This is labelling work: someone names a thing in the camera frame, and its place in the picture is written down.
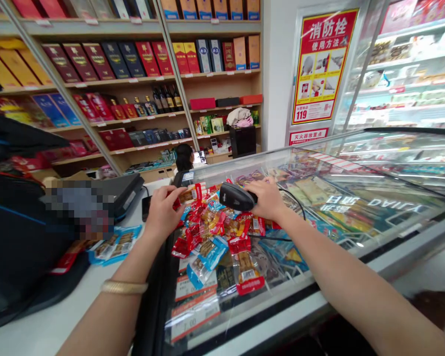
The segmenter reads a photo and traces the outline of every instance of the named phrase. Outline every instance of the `hand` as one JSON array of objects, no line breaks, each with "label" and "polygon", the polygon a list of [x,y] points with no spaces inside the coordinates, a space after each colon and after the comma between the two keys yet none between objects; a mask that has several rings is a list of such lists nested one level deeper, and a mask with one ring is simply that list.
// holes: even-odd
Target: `hand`
[{"label": "hand", "polygon": [[245,186],[244,190],[257,195],[257,204],[252,209],[254,215],[278,222],[284,212],[287,209],[290,210],[283,203],[275,179],[272,177],[265,177],[264,180],[253,181]]},{"label": "hand", "polygon": [[165,241],[178,225],[185,208],[183,204],[175,211],[173,210],[173,203],[186,190],[185,187],[176,188],[173,185],[166,185],[155,190],[150,201],[145,235],[157,238],[162,243]]}]

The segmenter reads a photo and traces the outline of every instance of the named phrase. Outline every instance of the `freezer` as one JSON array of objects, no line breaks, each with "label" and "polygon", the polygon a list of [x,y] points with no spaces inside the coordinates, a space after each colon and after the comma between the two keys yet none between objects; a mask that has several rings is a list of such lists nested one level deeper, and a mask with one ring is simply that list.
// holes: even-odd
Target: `freezer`
[{"label": "freezer", "polygon": [[[289,192],[281,192],[287,206],[393,279],[445,245],[442,167],[445,130],[366,129],[205,166],[176,183],[209,189],[274,177]],[[295,246],[263,238],[286,233],[251,219],[261,238],[250,238],[260,274],[250,293],[241,293],[243,269],[234,273],[231,251],[196,289],[186,275],[191,257],[172,256],[182,230],[169,237],[153,267],[151,296],[142,301],[134,355],[267,352],[332,312]]]}]

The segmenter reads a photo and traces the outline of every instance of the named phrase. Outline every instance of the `gold bracelet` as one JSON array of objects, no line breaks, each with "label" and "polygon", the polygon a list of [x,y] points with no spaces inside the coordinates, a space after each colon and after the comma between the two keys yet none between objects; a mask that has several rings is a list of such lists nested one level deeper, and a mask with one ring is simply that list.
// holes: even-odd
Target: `gold bracelet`
[{"label": "gold bracelet", "polygon": [[111,279],[105,280],[100,288],[104,293],[114,294],[143,294],[147,289],[148,283],[116,282]]}]

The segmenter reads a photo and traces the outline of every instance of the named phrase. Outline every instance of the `poster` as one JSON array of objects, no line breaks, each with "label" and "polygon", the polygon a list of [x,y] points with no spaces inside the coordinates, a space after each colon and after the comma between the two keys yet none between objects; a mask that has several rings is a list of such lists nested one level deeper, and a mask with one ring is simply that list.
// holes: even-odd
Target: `poster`
[{"label": "poster", "polygon": [[298,131],[294,133],[290,133],[290,142],[289,145],[304,143],[308,141],[313,141],[319,138],[324,138],[328,136],[328,128],[316,129],[316,130],[307,130],[307,131]]},{"label": "poster", "polygon": [[331,119],[357,12],[303,19],[292,125]]}]

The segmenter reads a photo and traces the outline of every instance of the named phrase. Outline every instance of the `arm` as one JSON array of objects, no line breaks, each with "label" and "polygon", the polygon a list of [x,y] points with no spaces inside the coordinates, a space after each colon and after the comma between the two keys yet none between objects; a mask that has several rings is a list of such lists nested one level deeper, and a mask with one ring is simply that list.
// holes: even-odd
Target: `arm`
[{"label": "arm", "polygon": [[[175,229],[184,206],[173,210],[173,202],[186,188],[165,186],[152,196],[143,236],[112,276],[112,280],[145,283],[160,247]],[[58,356],[127,355],[135,333],[141,295],[100,293],[89,307]]]},{"label": "arm", "polygon": [[324,297],[377,354],[445,355],[445,334],[376,272],[287,208],[272,178],[246,190],[258,196],[253,213],[288,233]]}]

